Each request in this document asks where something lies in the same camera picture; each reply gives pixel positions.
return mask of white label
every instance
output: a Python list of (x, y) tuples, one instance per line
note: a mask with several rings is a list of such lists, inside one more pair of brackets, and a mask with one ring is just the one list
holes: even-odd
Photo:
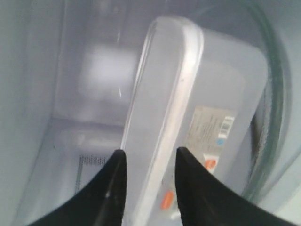
[(198, 106), (193, 114), (186, 147), (213, 173), (232, 129), (235, 112)]

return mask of barcode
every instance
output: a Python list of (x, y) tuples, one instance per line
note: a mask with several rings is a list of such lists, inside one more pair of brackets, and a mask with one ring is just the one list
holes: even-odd
[(219, 139), (227, 139), (228, 138), (228, 135), (232, 128), (233, 122), (234, 122), (234, 117), (231, 117), (231, 116), (225, 117), (224, 121), (222, 122), (220, 132), (218, 134)]

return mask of plastic container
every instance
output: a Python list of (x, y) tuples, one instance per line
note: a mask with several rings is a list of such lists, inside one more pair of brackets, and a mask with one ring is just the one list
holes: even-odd
[(230, 36), (181, 17), (161, 17), (150, 26), (121, 145), (135, 181), (128, 185), (129, 225), (147, 223), (179, 146), (204, 165), (215, 162), (211, 172), (225, 179), (267, 76), (263, 54)]

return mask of orange sticker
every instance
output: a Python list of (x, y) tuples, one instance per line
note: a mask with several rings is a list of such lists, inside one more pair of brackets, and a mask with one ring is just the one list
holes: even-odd
[(216, 160), (208, 159), (205, 162), (205, 168), (207, 170), (212, 170), (216, 166)]
[(167, 210), (171, 207), (174, 201), (174, 193), (173, 192), (166, 192), (163, 202), (161, 203), (161, 209)]

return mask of blue logo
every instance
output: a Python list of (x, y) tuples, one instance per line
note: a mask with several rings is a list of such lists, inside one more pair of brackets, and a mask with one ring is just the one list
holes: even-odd
[(224, 141), (223, 139), (218, 139), (218, 140), (216, 141), (216, 143), (217, 143), (218, 145), (223, 145), (223, 144), (225, 143), (225, 141)]

